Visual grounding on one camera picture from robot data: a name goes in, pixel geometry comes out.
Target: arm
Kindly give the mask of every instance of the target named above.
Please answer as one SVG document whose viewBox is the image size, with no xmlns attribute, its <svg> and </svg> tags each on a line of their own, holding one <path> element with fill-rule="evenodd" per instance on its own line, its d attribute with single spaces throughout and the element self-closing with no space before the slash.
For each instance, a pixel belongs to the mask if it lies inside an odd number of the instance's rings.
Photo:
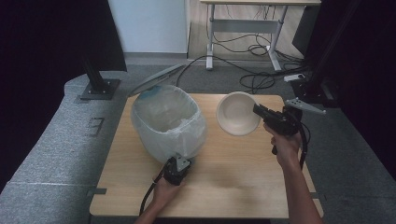
<svg viewBox="0 0 396 224">
<path fill-rule="evenodd" d="M 181 182 L 180 186 L 175 186 L 162 177 L 154 188 L 154 197 L 151 203 L 134 224 L 152 223 L 165 206 L 175 198 L 182 186 L 184 186 L 184 182 Z"/>
<path fill-rule="evenodd" d="M 298 149 L 301 143 L 301 136 L 297 133 L 294 136 L 286 137 L 276 133 L 265 124 L 264 128 L 274 136 L 271 144 L 277 148 L 276 158 L 282 167 L 285 178 L 290 223 L 323 223 L 311 199 L 300 168 Z"/>
</svg>

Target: hand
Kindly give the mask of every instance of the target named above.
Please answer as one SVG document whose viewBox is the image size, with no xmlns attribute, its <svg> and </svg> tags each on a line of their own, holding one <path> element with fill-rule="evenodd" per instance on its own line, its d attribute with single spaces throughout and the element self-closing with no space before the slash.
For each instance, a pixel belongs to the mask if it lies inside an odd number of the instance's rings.
<svg viewBox="0 0 396 224">
<path fill-rule="evenodd" d="M 284 168 L 286 165 L 298 163 L 298 149 L 302 142 L 300 133 L 293 136 L 284 136 L 275 132 L 265 123 L 264 129 L 273 135 L 271 144 L 277 148 L 276 158 L 280 166 Z"/>
<path fill-rule="evenodd" d="M 154 196 L 151 203 L 163 209 L 175 198 L 184 185 L 184 180 L 181 182 L 180 186 L 175 186 L 161 177 L 154 188 Z"/>
<path fill-rule="evenodd" d="M 178 191 L 185 185 L 184 181 L 180 186 L 175 186 L 166 181 L 163 177 L 157 182 L 154 188 L 154 196 L 151 203 L 143 214 L 137 218 L 134 224 L 151 224 L 165 206 L 171 202 Z"/>
</svg>

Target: person's left hand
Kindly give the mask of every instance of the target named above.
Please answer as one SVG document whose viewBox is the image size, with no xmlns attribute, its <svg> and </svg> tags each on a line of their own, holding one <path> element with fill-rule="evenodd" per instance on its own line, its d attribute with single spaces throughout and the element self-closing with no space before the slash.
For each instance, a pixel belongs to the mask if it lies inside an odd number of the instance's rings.
<svg viewBox="0 0 396 224">
<path fill-rule="evenodd" d="M 152 199 L 152 203 L 156 206 L 164 208 L 169 202 L 171 202 L 178 191 L 185 185 L 184 180 L 180 183 L 179 186 L 175 186 L 168 181 L 166 181 L 163 177 L 157 182 L 154 188 L 154 196 Z"/>
</svg>

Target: white wall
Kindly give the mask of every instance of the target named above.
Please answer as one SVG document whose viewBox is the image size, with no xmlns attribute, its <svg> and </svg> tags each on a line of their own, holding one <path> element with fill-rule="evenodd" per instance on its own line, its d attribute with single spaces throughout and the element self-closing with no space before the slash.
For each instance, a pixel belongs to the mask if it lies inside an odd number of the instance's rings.
<svg viewBox="0 0 396 224">
<path fill-rule="evenodd" d="M 108 0 L 124 52 L 187 53 L 190 0 Z"/>
</svg>

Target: bowl rim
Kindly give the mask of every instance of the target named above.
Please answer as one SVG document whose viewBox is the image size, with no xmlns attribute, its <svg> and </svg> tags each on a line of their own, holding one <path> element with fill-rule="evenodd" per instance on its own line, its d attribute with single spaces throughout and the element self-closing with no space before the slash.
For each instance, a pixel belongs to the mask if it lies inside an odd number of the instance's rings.
<svg viewBox="0 0 396 224">
<path fill-rule="evenodd" d="M 256 101 L 256 99 L 255 99 L 251 94 L 249 94 L 249 93 L 246 93 L 246 92 L 244 92 L 244 91 L 233 91 L 233 92 L 230 92 L 229 94 L 226 94 L 226 95 L 219 101 L 219 104 L 218 104 L 218 107 L 217 107 L 217 111 L 216 111 L 216 119 L 217 119 L 217 121 L 218 121 L 218 124 L 219 124 L 220 128 L 221 128 L 224 132 L 229 133 L 229 134 L 234 135 L 234 136 L 247 135 L 247 134 L 252 133 L 254 130 L 257 129 L 257 127 L 258 127 L 259 124 L 260 124 L 260 120 L 261 120 L 260 116 L 257 115 L 257 121 L 256 121 L 257 125 L 255 125 L 254 127 L 251 126 L 251 128 L 245 129 L 243 132 L 241 132 L 241 131 L 239 131 L 239 132 L 233 132 L 233 131 L 227 130 L 227 128 L 224 127 L 224 124 L 222 124 L 221 121 L 220 121 L 220 119 L 219 119 L 219 113 L 220 113 L 220 108 L 221 108 L 222 104 L 224 103 L 225 100 L 229 99 L 230 97 L 232 97 L 232 96 L 234 96 L 234 95 L 245 95 L 245 96 L 247 96 L 247 98 L 249 98 L 250 100 L 252 100 L 252 101 L 254 102 L 254 104 L 256 104 L 256 105 L 258 104 L 258 102 Z"/>
</svg>

